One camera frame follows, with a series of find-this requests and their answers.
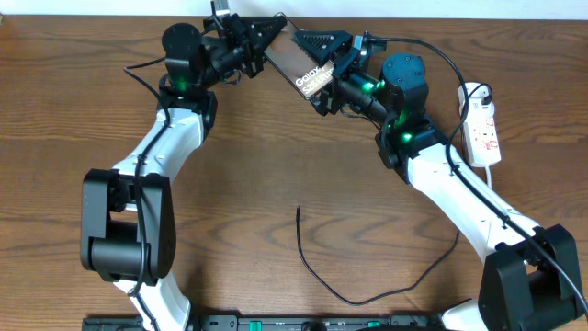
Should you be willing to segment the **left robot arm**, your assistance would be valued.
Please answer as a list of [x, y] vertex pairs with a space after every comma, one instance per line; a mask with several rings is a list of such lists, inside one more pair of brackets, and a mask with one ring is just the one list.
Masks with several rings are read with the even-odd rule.
[[176, 23], [162, 36], [166, 74], [150, 92], [156, 119], [137, 147], [82, 185], [82, 266], [125, 292], [142, 330], [190, 330], [191, 301], [171, 268], [176, 228], [172, 184], [206, 140], [218, 101], [211, 87], [235, 85], [263, 69], [265, 51], [288, 24], [283, 16], [212, 15], [198, 30]]

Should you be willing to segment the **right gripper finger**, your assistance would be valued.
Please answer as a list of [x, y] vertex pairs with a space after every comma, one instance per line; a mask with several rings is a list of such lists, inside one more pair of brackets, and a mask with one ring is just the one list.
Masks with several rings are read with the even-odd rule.
[[328, 114], [335, 115], [338, 112], [337, 103], [334, 102], [331, 92], [327, 89], [322, 89], [319, 93], [312, 96], [311, 105], [321, 116]]
[[352, 35], [343, 30], [309, 31], [298, 30], [294, 41], [319, 66], [324, 66], [352, 41]]

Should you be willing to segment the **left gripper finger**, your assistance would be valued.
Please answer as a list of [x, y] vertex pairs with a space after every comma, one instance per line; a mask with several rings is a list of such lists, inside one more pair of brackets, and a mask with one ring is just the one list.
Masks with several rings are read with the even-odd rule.
[[264, 70], [264, 60], [257, 59], [240, 63], [236, 69], [241, 73], [253, 79]]
[[264, 51], [287, 25], [283, 16], [242, 17], [241, 21], [247, 28], [248, 38], [256, 51]]

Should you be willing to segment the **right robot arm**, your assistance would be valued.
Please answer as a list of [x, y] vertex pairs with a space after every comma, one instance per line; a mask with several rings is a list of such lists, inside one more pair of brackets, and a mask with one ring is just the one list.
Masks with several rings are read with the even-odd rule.
[[311, 101], [320, 114], [349, 107], [374, 122], [379, 156], [401, 179], [425, 194], [458, 228], [479, 256], [479, 296], [433, 316], [417, 330], [552, 330], [587, 314], [573, 236], [515, 210], [464, 164], [453, 136], [427, 115], [429, 87], [422, 58], [392, 54], [378, 77], [369, 57], [388, 40], [344, 31], [300, 30], [295, 43], [319, 66], [331, 65], [330, 81]]

